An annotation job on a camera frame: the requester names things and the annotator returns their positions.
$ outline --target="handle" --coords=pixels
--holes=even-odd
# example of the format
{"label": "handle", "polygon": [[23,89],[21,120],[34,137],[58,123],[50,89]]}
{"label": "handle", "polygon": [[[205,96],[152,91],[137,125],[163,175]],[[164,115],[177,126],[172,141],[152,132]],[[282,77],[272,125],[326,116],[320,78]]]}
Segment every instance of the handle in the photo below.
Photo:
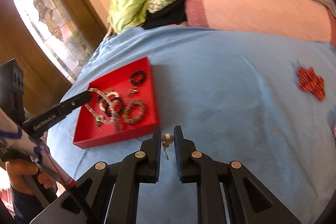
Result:
{"label": "handle", "polygon": [[24,179],[41,203],[42,207],[46,208],[57,198],[57,195],[54,188],[46,189],[43,184],[39,183],[37,179],[39,173],[40,172],[33,176],[24,176]]}

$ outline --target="black device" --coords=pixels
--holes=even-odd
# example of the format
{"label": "black device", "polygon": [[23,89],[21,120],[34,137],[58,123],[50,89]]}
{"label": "black device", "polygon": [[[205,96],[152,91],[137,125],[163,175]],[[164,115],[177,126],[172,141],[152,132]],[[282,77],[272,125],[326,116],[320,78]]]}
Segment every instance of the black device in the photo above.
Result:
{"label": "black device", "polygon": [[[136,223],[140,183],[159,180],[161,129],[121,162],[98,162],[76,181],[78,189],[100,223]],[[42,211],[31,224],[85,224],[87,218],[68,192]]]}
{"label": "black device", "polygon": [[176,167],[182,183],[197,183],[198,224],[300,224],[300,221],[239,161],[214,161],[174,128]]}
{"label": "black device", "polygon": [[[33,139],[37,140],[43,133],[56,123],[60,122],[77,107],[89,102],[92,98],[90,91],[76,95],[50,110],[25,120],[23,106],[24,74],[15,59],[0,65],[0,107],[2,110]],[[31,161],[31,158],[18,151],[6,148],[0,142],[0,160],[2,162],[10,159],[23,159]],[[53,189],[45,189],[43,184],[38,182],[38,174],[24,176],[26,183],[40,201],[43,208],[46,208],[56,198]]]}

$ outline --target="red tray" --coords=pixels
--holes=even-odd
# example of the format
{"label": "red tray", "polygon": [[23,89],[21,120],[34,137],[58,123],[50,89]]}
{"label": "red tray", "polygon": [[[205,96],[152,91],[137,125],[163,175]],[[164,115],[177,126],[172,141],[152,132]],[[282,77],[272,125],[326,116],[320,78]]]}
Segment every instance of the red tray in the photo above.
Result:
{"label": "red tray", "polygon": [[[129,77],[138,70],[142,70],[147,74],[146,81],[137,86],[138,92],[133,97],[128,97],[129,89],[134,87],[130,83]],[[129,140],[152,133],[154,127],[160,124],[156,107],[152,69],[147,57],[134,61],[94,80],[89,84],[88,89],[90,88],[97,88],[102,92],[108,92],[111,89],[117,91],[124,101],[124,106],[132,100],[142,100],[145,104],[146,112],[143,119],[135,124],[125,123],[122,115],[120,115],[120,131],[115,132],[113,124],[102,124],[97,128],[94,116],[86,107],[82,106],[73,137],[74,145],[80,148],[89,148]],[[98,94],[94,92],[92,95],[92,100],[88,104],[96,113],[104,114],[99,109],[97,102]]]}

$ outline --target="metallic bracelet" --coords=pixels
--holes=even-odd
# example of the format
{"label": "metallic bracelet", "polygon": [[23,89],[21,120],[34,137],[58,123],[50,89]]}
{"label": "metallic bracelet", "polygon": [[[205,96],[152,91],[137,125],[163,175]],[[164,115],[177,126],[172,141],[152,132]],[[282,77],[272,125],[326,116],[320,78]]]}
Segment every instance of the metallic bracelet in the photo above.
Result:
{"label": "metallic bracelet", "polygon": [[[139,115],[134,117],[134,118],[130,118],[129,112],[135,106],[140,107]],[[146,111],[145,104],[141,100],[134,100],[134,101],[130,102],[126,106],[126,108],[124,109],[124,113],[123,113],[124,122],[125,123],[137,123],[137,122],[139,122],[143,118],[143,116],[145,114],[145,111]]]}

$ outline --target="jewelry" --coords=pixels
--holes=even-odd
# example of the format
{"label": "jewelry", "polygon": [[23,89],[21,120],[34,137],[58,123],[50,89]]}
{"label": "jewelry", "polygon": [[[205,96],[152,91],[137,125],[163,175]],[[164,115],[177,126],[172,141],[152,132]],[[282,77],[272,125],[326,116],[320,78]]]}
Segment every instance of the jewelry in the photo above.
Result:
{"label": "jewelry", "polygon": [[127,96],[128,97],[133,97],[133,95],[137,92],[138,92],[137,88],[134,87],[132,89],[129,89],[129,92],[128,92]]}
{"label": "jewelry", "polygon": [[[109,93],[106,93],[106,96],[108,97],[108,98],[110,98],[112,95],[114,95],[114,98],[116,98],[116,97],[120,97],[120,94],[118,93],[118,92],[116,92],[116,91],[110,91]],[[102,110],[102,111],[105,111],[106,110],[106,107],[108,107],[108,104],[106,104],[105,106],[104,106],[104,102],[105,102],[105,100],[103,99],[103,97],[102,96],[99,96],[99,108]]]}
{"label": "jewelry", "polygon": [[[115,110],[115,106],[116,106],[115,101],[120,102],[120,109],[119,109],[119,111],[116,111],[116,110]],[[124,107],[124,101],[123,101],[123,99],[121,99],[120,97],[114,97],[113,99],[111,99],[111,102],[112,102],[112,106],[113,106],[113,109],[112,109],[112,110],[110,109],[110,106],[109,106],[109,105],[106,105],[105,108],[104,108],[104,112],[106,113],[106,115],[107,115],[108,117],[111,117],[111,116],[112,116],[112,112],[113,112],[113,111],[114,111],[114,112],[117,112],[118,114],[120,114],[120,113],[122,112],[122,110],[123,110],[123,107]]]}
{"label": "jewelry", "polygon": [[168,155],[167,155],[167,151],[166,149],[169,147],[170,144],[172,144],[174,141],[174,136],[166,133],[165,135],[162,136],[161,138],[161,142],[162,142],[162,146],[163,146],[163,151],[166,154],[166,159],[169,160]]}
{"label": "jewelry", "polygon": [[[129,112],[135,106],[140,107],[139,115],[134,117],[134,118],[130,118]],[[145,104],[141,100],[134,100],[134,101],[130,102],[126,106],[126,108],[124,110],[124,113],[123,113],[124,122],[125,123],[137,123],[137,122],[139,122],[143,118],[143,115],[145,114],[145,111],[146,111]]]}
{"label": "jewelry", "polygon": [[114,123],[114,131],[115,132],[119,132],[120,131],[120,127],[119,127],[119,113],[118,112],[113,112],[113,123]]}
{"label": "jewelry", "polygon": [[147,77],[147,74],[144,71],[138,70],[130,76],[129,81],[131,82],[132,85],[140,85],[143,82],[145,82],[146,77]]}
{"label": "jewelry", "polygon": [[[110,101],[110,99],[106,96],[105,93],[101,92],[100,90],[98,89],[94,89],[94,88],[90,88],[89,91],[91,92],[96,92],[98,93],[107,103],[108,105],[111,107],[111,109],[113,109],[112,107],[112,102]],[[93,109],[92,107],[90,107],[88,104],[85,104],[84,105],[88,111],[90,111],[90,113],[96,118],[96,123],[97,123],[97,126],[100,126],[102,123],[104,124],[112,124],[113,120],[110,119],[109,121],[105,120],[104,119],[104,116],[103,115],[98,115]]]}

